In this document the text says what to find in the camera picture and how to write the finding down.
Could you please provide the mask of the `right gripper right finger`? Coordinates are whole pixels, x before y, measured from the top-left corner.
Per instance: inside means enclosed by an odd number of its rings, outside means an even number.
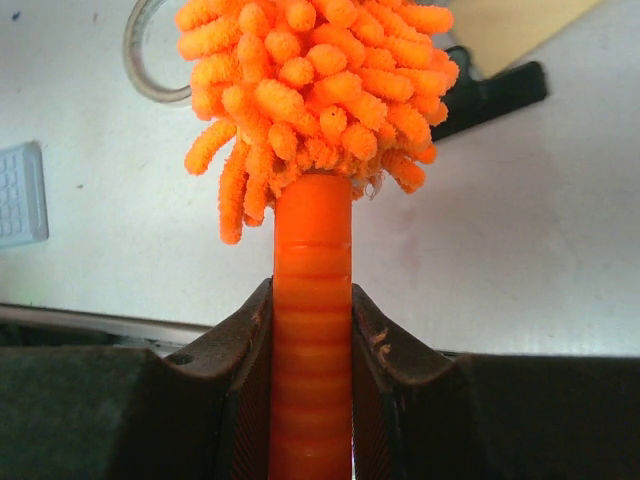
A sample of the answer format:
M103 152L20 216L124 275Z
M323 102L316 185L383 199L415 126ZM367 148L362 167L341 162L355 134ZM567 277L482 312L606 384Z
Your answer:
M360 479L635 479L633 357L445 356L353 290Z

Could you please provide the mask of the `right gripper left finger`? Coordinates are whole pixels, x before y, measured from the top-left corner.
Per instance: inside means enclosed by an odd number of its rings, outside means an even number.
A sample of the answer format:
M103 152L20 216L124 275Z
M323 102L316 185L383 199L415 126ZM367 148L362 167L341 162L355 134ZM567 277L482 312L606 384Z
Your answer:
M178 351L1 351L5 479L264 479L272 288Z

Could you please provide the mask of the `orange microfiber duster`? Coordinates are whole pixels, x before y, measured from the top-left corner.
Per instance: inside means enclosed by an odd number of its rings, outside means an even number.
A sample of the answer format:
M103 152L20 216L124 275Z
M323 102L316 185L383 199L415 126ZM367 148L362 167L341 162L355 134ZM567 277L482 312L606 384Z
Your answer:
M189 1L178 50L207 122L185 158L224 146L219 235L274 213L268 475L347 479L352 448L352 204L385 176L413 193L457 65L453 13L414 1Z

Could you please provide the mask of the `yellow blue calculator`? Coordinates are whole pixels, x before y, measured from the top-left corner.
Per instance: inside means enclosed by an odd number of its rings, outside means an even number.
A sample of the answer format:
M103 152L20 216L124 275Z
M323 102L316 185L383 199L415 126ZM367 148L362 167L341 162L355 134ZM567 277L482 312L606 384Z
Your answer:
M42 153L31 141L1 150L1 248L49 237Z

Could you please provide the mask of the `black vacuum nozzle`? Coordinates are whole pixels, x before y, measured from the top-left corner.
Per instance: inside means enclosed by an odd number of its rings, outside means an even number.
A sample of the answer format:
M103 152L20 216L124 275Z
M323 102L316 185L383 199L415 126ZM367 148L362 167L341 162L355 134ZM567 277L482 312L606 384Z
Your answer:
M529 107L549 94L546 72L538 61L476 80L472 77L472 56L465 47L456 45L446 53L459 67L459 75L443 98L448 116L431 129L433 142Z

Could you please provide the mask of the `yellow sticky note pad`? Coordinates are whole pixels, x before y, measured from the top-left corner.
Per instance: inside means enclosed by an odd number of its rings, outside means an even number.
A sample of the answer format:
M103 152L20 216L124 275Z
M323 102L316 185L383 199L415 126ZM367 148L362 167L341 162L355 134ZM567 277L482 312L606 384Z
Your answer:
M448 3L452 35L493 76L579 19L597 0L459 0Z

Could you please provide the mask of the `masking tape roll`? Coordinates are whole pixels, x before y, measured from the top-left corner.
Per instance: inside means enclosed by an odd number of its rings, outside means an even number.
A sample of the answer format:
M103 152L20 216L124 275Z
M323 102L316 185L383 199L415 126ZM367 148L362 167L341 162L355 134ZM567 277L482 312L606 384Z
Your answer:
M121 56L126 76L132 87L144 98L163 105L185 105L192 90L189 85L171 89L153 80L143 61L143 40L153 16L164 6L165 0L139 0L127 18Z

